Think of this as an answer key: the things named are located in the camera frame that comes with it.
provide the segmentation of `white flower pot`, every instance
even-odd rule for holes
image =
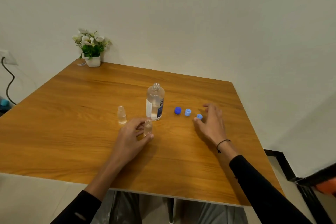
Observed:
[[[84,57],[84,59],[89,67],[100,67],[100,56],[92,57],[91,59],[89,59],[89,57]]]

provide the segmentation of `white sticker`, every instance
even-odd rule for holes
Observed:
[[[146,99],[146,116],[152,117],[152,103]]]

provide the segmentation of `wooden table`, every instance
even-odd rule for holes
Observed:
[[[195,132],[192,118],[203,103],[223,109],[227,135],[281,193],[281,187],[231,82],[102,63],[72,64],[0,118],[0,172],[88,184],[108,158],[120,128],[145,116],[146,91],[166,91],[155,139],[129,163],[112,188],[148,194],[250,205],[221,154]],[[182,113],[174,114],[180,106]],[[186,117],[186,108],[192,110]]]

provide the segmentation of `power cord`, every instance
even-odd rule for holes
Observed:
[[[16,105],[16,103],[14,103],[13,100],[11,100],[11,98],[10,98],[9,95],[8,95],[8,89],[9,89],[9,86],[10,86],[10,85],[12,84],[12,82],[14,81],[14,79],[15,79],[15,75],[12,74],[12,72],[9,71],[9,70],[7,69],[7,67],[5,67],[5,65],[3,64],[4,59],[5,59],[5,57],[2,57],[2,59],[1,59],[1,64],[2,64],[2,66],[6,69],[6,71],[7,71],[8,73],[10,73],[10,74],[13,76],[13,79],[11,80],[11,82],[10,82],[10,83],[8,84],[8,86],[7,86],[7,89],[6,89],[6,96],[7,96],[7,98],[9,99],[10,102],[12,102],[13,104]]]

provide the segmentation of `black bracelet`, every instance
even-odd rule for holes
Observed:
[[[217,149],[217,151],[218,151],[219,153],[221,153],[221,151],[218,150],[218,146],[219,146],[222,142],[225,142],[225,141],[231,141],[231,140],[229,140],[229,139],[225,139],[225,140],[221,141],[219,144],[217,144],[216,149]]]

